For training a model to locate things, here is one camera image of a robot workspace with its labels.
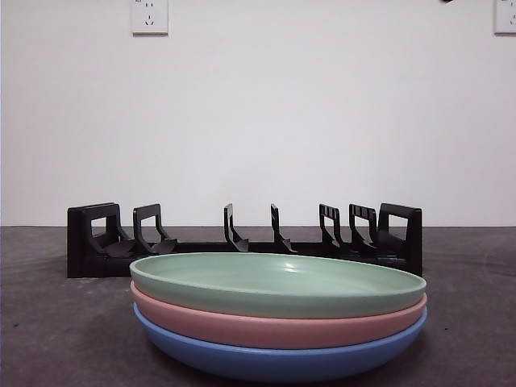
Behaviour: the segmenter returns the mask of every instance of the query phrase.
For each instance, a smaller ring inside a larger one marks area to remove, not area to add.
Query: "black dish rack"
[[[129,264],[145,256],[184,252],[267,252],[321,256],[339,260],[354,260],[379,264],[422,275],[422,211],[419,208],[383,203],[377,222],[373,208],[349,205],[351,241],[343,240],[338,208],[319,204],[319,242],[292,242],[280,230],[280,215],[271,204],[274,239],[270,242],[252,242],[235,229],[233,205],[224,207],[224,236],[226,242],[184,243],[171,238],[161,222],[159,204],[142,206],[133,211],[134,238],[120,224],[120,206],[113,202],[68,208],[67,277],[127,277]],[[407,220],[406,237],[389,231],[389,217]],[[154,217],[160,241],[149,243],[142,233],[142,221]],[[368,221],[367,241],[357,230],[356,218]],[[92,221],[105,218],[106,229],[94,235]],[[333,221],[328,230],[325,219]]]

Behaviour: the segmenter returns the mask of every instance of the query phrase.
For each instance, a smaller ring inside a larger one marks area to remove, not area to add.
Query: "stack of plates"
[[[426,282],[308,256],[191,253],[131,264],[135,314],[175,359],[245,381],[350,376],[403,352],[427,317]]]

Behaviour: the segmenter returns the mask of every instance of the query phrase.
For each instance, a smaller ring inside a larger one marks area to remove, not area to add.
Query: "wall socket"
[[[494,33],[516,34],[516,0],[494,0]]]
[[[133,35],[168,35],[169,0],[132,0]]]

